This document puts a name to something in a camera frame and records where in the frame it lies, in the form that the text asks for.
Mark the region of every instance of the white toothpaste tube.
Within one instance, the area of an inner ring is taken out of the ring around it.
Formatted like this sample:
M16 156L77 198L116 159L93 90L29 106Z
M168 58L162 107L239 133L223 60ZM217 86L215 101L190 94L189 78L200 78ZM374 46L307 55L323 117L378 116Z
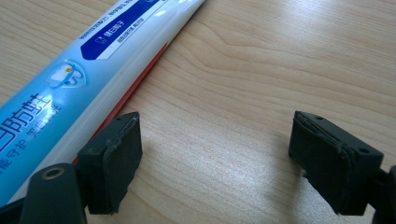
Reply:
M0 206L71 162L204 0L122 0L0 108Z

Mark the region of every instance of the logo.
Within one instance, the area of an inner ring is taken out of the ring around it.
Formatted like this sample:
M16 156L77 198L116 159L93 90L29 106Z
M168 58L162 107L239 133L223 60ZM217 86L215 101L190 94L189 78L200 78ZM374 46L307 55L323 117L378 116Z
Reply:
M45 82L52 88L78 88L87 83L82 68L72 61L66 61L51 70Z

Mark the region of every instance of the blue label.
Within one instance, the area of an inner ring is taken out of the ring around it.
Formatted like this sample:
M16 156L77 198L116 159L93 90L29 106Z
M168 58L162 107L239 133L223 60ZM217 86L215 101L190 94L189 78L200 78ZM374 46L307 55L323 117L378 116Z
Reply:
M82 57L86 60L96 60L128 28L140 25L140 17L159 1L137 1L81 46Z

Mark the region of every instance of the table surface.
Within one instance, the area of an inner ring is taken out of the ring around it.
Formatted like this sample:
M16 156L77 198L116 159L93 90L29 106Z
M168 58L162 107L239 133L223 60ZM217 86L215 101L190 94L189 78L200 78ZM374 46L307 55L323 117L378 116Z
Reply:
M0 105L116 0L0 1ZM342 217L288 157L295 110L396 164L396 2L207 0L121 113L143 159L90 223L370 223Z

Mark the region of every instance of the screw hole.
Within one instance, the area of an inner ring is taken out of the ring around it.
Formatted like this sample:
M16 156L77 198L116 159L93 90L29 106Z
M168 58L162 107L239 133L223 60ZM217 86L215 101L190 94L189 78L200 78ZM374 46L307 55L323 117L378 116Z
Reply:
M44 172L41 178L49 180L49 179L54 179L64 173L64 168L63 167L54 167L52 169L49 169L48 171Z
M368 153L370 153L370 151L369 151L369 149L366 149L366 148L359 148L359 152L361 152L361 153L365 153L365 154L368 154Z

